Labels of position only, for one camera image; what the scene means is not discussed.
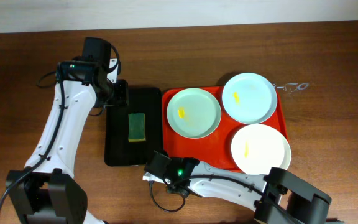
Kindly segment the black plastic tray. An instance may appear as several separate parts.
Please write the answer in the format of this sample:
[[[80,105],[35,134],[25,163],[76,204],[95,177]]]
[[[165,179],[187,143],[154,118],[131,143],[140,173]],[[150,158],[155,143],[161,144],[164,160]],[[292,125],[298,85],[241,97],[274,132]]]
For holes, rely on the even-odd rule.
[[[128,141],[128,115],[145,114],[146,141]],[[146,164],[154,151],[165,154],[162,134],[162,93],[159,88],[129,90],[127,106],[109,107],[106,112],[104,162],[108,166]]]

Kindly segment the green yellow sponge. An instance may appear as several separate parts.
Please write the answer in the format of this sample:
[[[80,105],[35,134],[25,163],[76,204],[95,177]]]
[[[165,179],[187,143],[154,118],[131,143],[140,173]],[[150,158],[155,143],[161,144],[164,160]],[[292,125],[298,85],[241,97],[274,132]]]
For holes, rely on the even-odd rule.
[[[131,113],[128,115],[128,122],[129,122],[128,141],[129,142],[146,141],[145,114]]]

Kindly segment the pale green plate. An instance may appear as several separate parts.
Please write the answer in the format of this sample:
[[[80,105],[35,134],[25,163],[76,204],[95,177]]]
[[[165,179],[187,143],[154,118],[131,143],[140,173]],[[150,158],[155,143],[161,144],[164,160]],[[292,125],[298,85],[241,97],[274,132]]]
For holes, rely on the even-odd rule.
[[[180,136],[200,139],[212,134],[220,124],[222,110],[212,93],[201,88],[187,88],[168,102],[167,121]]]

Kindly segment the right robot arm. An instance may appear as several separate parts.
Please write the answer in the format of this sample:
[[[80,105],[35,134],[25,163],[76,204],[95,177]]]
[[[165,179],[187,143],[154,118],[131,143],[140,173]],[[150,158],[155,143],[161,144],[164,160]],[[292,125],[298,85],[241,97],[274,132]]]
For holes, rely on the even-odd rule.
[[[146,163],[143,179],[165,184],[168,193],[183,199],[193,194],[249,208],[259,223],[325,223],[332,202],[328,194],[282,168],[247,175],[159,152]]]

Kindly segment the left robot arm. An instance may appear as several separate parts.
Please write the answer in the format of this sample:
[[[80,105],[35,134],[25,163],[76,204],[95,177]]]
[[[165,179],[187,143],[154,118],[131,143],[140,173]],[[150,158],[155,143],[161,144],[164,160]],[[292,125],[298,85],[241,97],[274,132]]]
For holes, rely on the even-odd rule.
[[[101,223],[88,210],[86,192],[74,180],[75,157],[93,108],[127,106],[126,81],[118,51],[108,41],[87,37],[80,56],[60,62],[55,95],[44,131],[22,170],[11,170],[0,199],[10,198],[21,223]]]

